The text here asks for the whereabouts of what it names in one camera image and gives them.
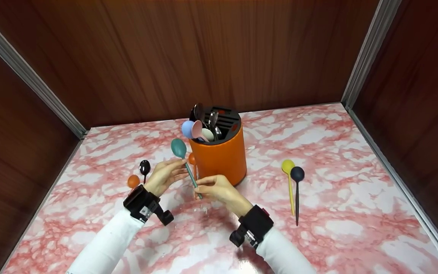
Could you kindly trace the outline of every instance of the wrist strap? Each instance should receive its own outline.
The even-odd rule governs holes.
[[[160,198],[148,192],[143,185],[139,185],[128,195],[123,205],[133,218],[141,222],[145,223],[155,213],[160,222],[166,226],[173,221],[174,217],[170,210],[163,212],[159,201]]]
[[[273,227],[273,220],[266,210],[255,205],[245,216],[240,217],[240,227],[231,233],[229,241],[239,247],[244,239],[256,249],[266,233]]]

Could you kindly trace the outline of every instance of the white sleeve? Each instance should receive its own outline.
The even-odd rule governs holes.
[[[263,257],[276,274],[314,274],[307,258],[280,231],[272,227],[256,253]]]
[[[122,209],[80,252],[66,274],[110,274],[144,223]]]

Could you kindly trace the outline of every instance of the silver spoon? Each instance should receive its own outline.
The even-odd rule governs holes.
[[[219,127],[216,126],[216,128],[214,128],[214,130],[216,130],[217,140],[222,139],[222,132],[219,129]]]
[[[195,118],[199,121],[202,122],[203,125],[205,125],[205,112],[204,112],[204,106],[202,105],[202,103],[197,103],[194,106],[194,115]]]
[[[219,112],[217,111],[212,111],[211,115],[209,116],[209,129],[212,131],[212,134],[214,135],[214,141],[219,140],[219,138],[217,137],[217,132],[215,130],[218,117],[219,117]]]

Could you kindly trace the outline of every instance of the orange spoon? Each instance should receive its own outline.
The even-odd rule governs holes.
[[[193,153],[191,153],[191,154],[189,154],[189,158],[188,158],[188,160],[189,160],[189,163],[191,164],[191,165],[194,165],[194,179],[198,179],[197,178],[197,166],[195,165],[195,156],[194,156],[194,154]]]
[[[129,178],[128,178],[128,186],[129,186],[129,188],[131,188],[131,189],[134,189],[134,188],[136,188],[138,185],[140,184],[140,179],[139,179],[139,177],[137,176],[137,175],[131,175]]]

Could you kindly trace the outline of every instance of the marble tabletop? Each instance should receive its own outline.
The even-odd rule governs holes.
[[[237,188],[319,273],[438,273],[438,251],[341,104],[241,117],[248,173]],[[122,208],[139,162],[153,167],[173,157],[170,142],[183,121],[92,128],[3,273],[65,272]],[[286,158],[306,172],[299,226],[280,168]],[[236,218],[218,202],[195,201],[190,179],[172,185],[160,204],[175,220],[164,227],[151,217],[113,273],[272,272],[250,247],[229,241]]]

